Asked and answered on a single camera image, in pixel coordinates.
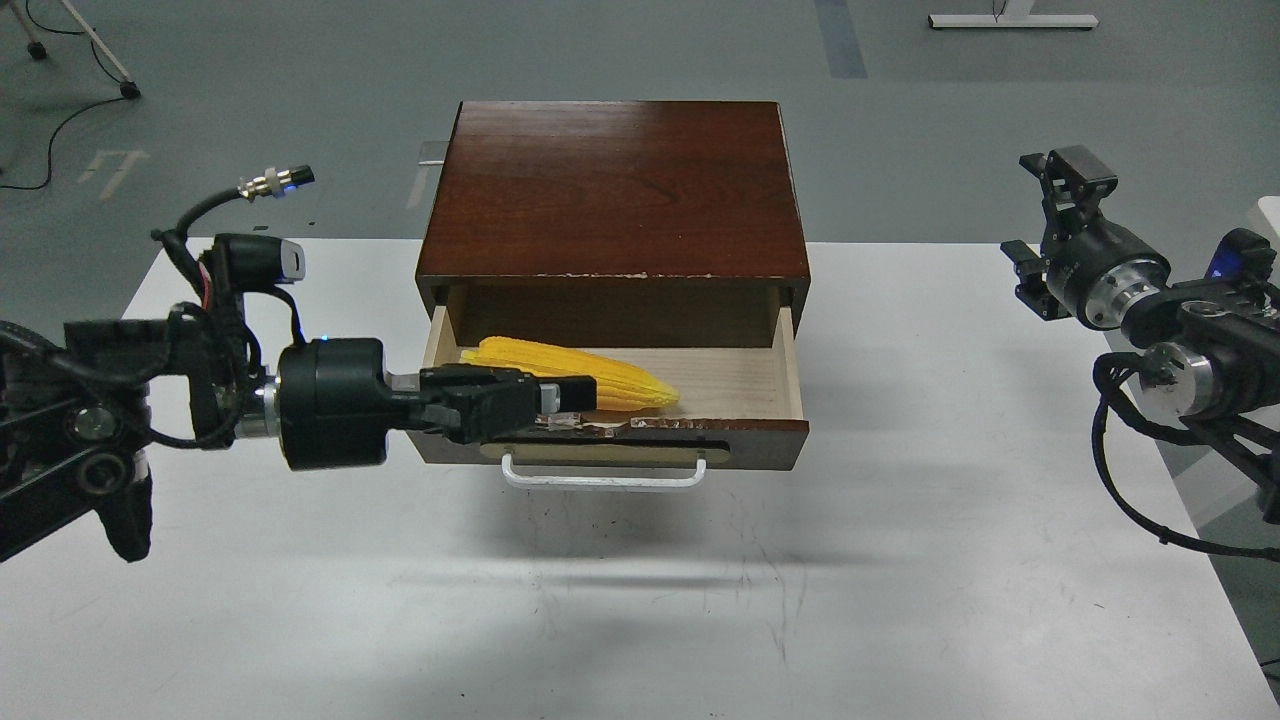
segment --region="wooden box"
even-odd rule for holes
[[[424,366],[503,334],[676,386],[429,462],[788,470],[809,433],[794,333],[809,264],[773,102],[463,102],[417,265]]]

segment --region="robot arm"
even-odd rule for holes
[[[200,302],[163,320],[67,323],[67,347],[0,320],[0,561],[95,511],[116,553],[150,551],[151,473],[143,448],[218,450],[237,438],[276,437],[293,470],[378,465],[393,429],[484,442],[540,415],[595,407],[590,377],[535,378],[518,370],[444,365],[390,375],[375,338],[302,336],[282,286],[305,275],[285,240],[223,233],[193,258],[187,233],[225,202],[283,197],[312,182],[310,168],[269,169],[187,211],[159,241]],[[293,343],[278,373],[262,364],[244,319],[244,293],[287,302]],[[147,383],[187,378],[195,437],[150,425]]]
[[[1074,316],[1089,329],[1119,328],[1143,350],[1103,355],[1094,366],[1102,395],[1094,457],[1101,457],[1098,470],[1108,491],[1114,486],[1098,428],[1105,428],[1110,409],[1156,439],[1220,452],[1258,486],[1262,519],[1280,524],[1280,433],[1243,416],[1280,404],[1280,290],[1268,282],[1276,256],[1270,243],[1236,228],[1219,243],[1203,278],[1169,284],[1169,261],[1103,217],[1100,204],[1117,181],[1092,152],[1064,147],[1048,156],[1025,155],[1020,164],[1039,179],[1046,227],[1041,255],[1021,241],[1001,245],[1018,273],[1015,295],[1044,320]],[[1169,409],[1187,429],[1143,418],[1121,391],[1132,375],[1143,396]],[[1167,533],[1157,532],[1164,542],[1174,542]],[[1258,552],[1263,555],[1252,556],[1280,560],[1280,551]]]

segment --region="blue led light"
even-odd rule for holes
[[[1235,279],[1244,270],[1244,256],[1230,247],[1219,246],[1213,259],[1208,263],[1206,278]]]

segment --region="white drawer handle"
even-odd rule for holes
[[[686,491],[707,477],[707,459],[698,455],[698,466],[687,478],[588,478],[580,475],[521,475],[509,452],[502,456],[502,475],[521,489],[607,489],[621,492]]]

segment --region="yellow corn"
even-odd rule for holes
[[[600,410],[666,407],[680,401],[680,392],[645,370],[581,350],[516,340],[486,337],[476,350],[463,350],[462,361],[490,368],[516,368],[541,378],[591,375],[595,405]]]

